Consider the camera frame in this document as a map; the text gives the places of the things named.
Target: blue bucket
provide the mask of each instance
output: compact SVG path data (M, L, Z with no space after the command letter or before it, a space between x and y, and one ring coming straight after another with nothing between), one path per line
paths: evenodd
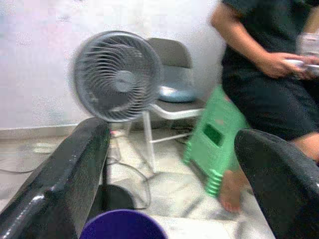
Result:
M166 239L163 229L150 217L132 210L115 210L90 220L80 239Z

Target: white wall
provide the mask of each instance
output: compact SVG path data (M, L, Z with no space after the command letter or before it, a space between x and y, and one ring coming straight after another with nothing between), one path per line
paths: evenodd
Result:
M78 123L72 57L89 36L125 30L187 46L202 98L220 79L224 43L207 19L217 0L0 1L0 128Z

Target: blue cushion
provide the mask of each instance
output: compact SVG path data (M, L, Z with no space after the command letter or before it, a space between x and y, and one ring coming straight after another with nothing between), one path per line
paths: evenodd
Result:
M170 103L188 103L197 98L191 85L190 69L164 66L164 83L160 87L159 99Z

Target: bare foot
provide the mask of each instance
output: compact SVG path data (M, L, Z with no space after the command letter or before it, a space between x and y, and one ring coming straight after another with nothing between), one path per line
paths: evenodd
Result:
M221 205L229 212L240 212L240 193L242 186L234 177L230 170L225 171L222 185L220 188L219 201Z

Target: black t-shirt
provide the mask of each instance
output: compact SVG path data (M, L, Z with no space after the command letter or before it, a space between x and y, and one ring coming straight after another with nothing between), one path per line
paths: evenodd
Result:
M296 52L311 6L304 0L223 0L242 14L249 34L269 52ZM224 68L251 68L254 65L227 46Z

